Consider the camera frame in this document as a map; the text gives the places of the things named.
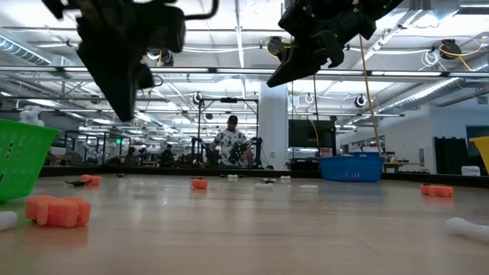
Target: patterned shirt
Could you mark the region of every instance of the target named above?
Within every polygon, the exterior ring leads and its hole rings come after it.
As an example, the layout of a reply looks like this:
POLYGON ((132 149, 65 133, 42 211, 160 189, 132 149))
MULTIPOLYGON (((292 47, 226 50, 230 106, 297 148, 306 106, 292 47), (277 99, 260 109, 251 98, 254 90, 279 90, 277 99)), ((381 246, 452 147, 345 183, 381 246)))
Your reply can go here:
POLYGON ((214 139, 217 145, 221 145, 221 163, 224 165, 242 166, 243 162, 238 161, 232 163, 229 161, 231 156, 231 150, 235 144, 241 145, 246 142, 246 135, 242 132, 235 130, 230 131, 228 129, 222 130, 214 139))

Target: person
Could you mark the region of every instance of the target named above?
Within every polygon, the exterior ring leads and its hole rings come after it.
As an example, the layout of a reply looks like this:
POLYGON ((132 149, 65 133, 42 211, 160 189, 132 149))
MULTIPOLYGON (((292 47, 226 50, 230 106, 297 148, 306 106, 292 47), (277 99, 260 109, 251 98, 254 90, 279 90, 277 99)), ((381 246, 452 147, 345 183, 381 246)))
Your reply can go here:
POLYGON ((167 145, 167 149, 161 154, 160 167, 172 167, 173 162, 175 161, 173 158, 173 152, 171 151, 171 144, 167 145))
POLYGON ((239 160, 229 160, 231 156, 232 148, 235 145, 242 145, 246 143, 246 134, 236 130, 238 126, 238 117, 231 115, 228 118, 228 127, 217 134, 214 142, 210 145, 211 149, 215 150, 218 145, 221 145, 221 160, 219 161, 220 168, 242 168, 245 166, 244 161, 248 155, 248 150, 246 150, 240 157, 239 160))

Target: floor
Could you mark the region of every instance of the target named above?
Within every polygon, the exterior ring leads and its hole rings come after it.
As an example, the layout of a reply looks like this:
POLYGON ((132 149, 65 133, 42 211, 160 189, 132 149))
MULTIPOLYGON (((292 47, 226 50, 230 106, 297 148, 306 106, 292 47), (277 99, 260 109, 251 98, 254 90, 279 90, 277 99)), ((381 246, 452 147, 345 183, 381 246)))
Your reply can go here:
POLYGON ((489 225, 489 191, 456 188, 425 197, 404 182, 293 180, 273 190, 257 179, 103 177, 99 189, 72 177, 39 180, 33 194, 82 196, 87 226, 40 227, 24 199, 0 205, 22 217, 0 232, 0 274, 487 274, 489 244, 451 236, 446 219, 489 225))

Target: column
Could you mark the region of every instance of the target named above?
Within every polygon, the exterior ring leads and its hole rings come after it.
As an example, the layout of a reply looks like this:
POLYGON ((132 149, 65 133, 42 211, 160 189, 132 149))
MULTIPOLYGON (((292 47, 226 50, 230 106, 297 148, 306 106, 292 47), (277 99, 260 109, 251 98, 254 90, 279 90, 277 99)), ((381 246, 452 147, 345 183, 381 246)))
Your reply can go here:
POLYGON ((288 149, 288 95, 285 85, 269 88, 260 83, 260 118, 258 136, 263 139, 262 162, 275 170, 285 170, 288 149))

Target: orange foam block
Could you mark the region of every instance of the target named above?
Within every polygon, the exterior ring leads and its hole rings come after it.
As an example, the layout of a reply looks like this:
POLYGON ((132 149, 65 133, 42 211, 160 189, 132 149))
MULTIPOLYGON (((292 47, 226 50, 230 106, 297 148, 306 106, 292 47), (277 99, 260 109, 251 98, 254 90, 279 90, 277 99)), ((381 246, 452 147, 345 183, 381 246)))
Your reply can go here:
POLYGON ((196 189, 207 189, 206 179, 192 179, 192 187, 196 189))
POLYGON ((429 184, 422 184, 421 193, 427 196, 453 198, 453 188, 448 186, 432 186, 429 184))
POLYGON ((85 186, 100 186, 102 178, 100 176, 82 175, 82 181, 88 182, 85 186))
POLYGON ((26 203, 25 217, 38 225, 72 228, 89 222, 90 204, 80 197, 32 196, 26 203))

